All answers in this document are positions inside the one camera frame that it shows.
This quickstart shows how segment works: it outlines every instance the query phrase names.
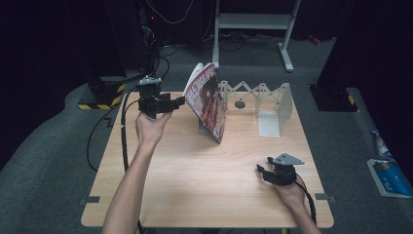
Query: hazard tape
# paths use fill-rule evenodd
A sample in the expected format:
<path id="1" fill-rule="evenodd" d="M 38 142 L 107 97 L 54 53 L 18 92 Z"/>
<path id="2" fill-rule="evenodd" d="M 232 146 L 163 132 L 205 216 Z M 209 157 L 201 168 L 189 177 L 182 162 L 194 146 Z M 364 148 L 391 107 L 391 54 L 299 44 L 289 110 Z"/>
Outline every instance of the hazard tape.
<path id="1" fill-rule="evenodd" d="M 116 96 L 112 101 L 109 101 L 110 103 L 79 103 L 78 106 L 80 109 L 111 109 L 121 101 L 122 92 L 125 87 L 126 84 L 119 86 Z"/>

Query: open book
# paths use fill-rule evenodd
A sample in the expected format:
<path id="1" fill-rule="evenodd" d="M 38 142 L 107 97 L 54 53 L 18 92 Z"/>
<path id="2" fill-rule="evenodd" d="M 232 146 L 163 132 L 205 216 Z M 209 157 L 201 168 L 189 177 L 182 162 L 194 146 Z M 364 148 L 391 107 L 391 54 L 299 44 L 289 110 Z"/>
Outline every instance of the open book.
<path id="1" fill-rule="evenodd" d="M 220 143 L 224 135 L 226 107 L 221 97 L 213 63 L 198 63 L 183 92 L 186 103 L 202 125 Z"/>

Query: gray carpet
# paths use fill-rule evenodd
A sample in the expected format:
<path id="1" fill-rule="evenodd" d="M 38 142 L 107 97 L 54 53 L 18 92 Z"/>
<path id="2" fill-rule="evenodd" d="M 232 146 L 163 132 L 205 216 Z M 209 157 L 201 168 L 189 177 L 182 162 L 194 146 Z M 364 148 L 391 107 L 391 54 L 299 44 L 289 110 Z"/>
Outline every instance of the gray carpet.
<path id="1" fill-rule="evenodd" d="M 235 52 L 221 50 L 218 79 L 230 84 L 246 81 L 251 87 L 266 83 L 271 89 L 288 82 L 324 190 L 335 196 L 330 207 L 334 226 L 323 233 L 413 233 L 413 201 L 384 198 L 366 166 L 376 158 L 371 135 L 374 123 L 357 89 L 348 89 L 360 112 L 320 112 L 309 85 L 315 84 L 334 45 L 316 46 L 291 40 L 288 52 L 294 65 L 286 73 L 276 44 L 244 45 Z M 225 50 L 240 44 L 222 43 Z M 164 91 L 183 91 L 197 62 L 211 60 L 211 44 L 196 49 L 186 46 L 162 50 L 170 62 Z M 167 70 L 162 61 L 158 76 Z M 71 92 L 66 107 L 36 129 L 20 146 L 0 174 L 0 233 L 99 233 L 100 228 L 81 224 L 84 206 L 95 172 L 86 160 L 87 142 L 106 110 L 80 110 L 77 101 L 85 85 Z M 108 117 L 112 122 L 118 109 Z M 90 155 L 98 167 L 112 130 L 102 121 L 92 136 Z M 158 229 L 158 233 L 201 233 L 200 229 Z M 281 233 L 276 229 L 222 229 L 220 233 Z"/>

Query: forearm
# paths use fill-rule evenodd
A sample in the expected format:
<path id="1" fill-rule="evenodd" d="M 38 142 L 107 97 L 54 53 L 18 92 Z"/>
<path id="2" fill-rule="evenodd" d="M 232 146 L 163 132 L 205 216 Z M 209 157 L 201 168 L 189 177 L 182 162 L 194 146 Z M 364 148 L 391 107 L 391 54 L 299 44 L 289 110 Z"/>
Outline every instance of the forearm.
<path id="1" fill-rule="evenodd" d="M 321 233 L 304 206 L 290 206 L 289 209 L 302 234 Z"/>
<path id="2" fill-rule="evenodd" d="M 113 197 L 103 233 L 134 233 L 139 220 L 143 187 L 154 145 L 141 144 Z"/>

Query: black equipment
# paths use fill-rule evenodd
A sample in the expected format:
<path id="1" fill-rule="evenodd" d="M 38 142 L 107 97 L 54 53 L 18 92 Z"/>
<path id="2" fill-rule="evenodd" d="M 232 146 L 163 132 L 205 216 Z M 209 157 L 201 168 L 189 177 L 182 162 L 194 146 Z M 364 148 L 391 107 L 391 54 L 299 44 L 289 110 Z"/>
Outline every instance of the black equipment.
<path id="1" fill-rule="evenodd" d="M 260 172 L 265 181 L 271 182 L 279 186 L 286 186 L 297 179 L 294 165 L 302 165 L 303 161 L 296 159 L 288 154 L 283 153 L 278 158 L 267 158 L 268 162 L 273 165 L 274 172 L 265 171 L 263 167 L 257 164 L 258 172 Z"/>
<path id="2" fill-rule="evenodd" d="M 268 157 L 268 162 L 273 165 L 274 172 L 266 171 L 263 167 L 257 164 L 258 172 L 262 174 L 262 177 L 265 181 L 271 182 L 278 186 L 287 186 L 291 183 L 295 183 L 299 186 L 304 193 L 306 194 L 309 204 L 310 204 L 310 211 L 311 211 L 311 218 L 315 224 L 317 224 L 316 219 L 316 207 L 314 205 L 313 198 L 311 197 L 310 193 L 307 191 L 307 187 L 303 180 L 303 185 L 297 182 L 298 175 L 295 172 L 294 165 L 303 165 L 304 161 L 294 158 L 289 154 L 283 153 L 277 158 Z"/>
<path id="3" fill-rule="evenodd" d="M 139 81 L 139 110 L 152 119 L 156 114 L 172 112 L 185 104 L 185 97 L 170 99 L 170 93 L 161 94 L 161 78 L 145 77 Z"/>

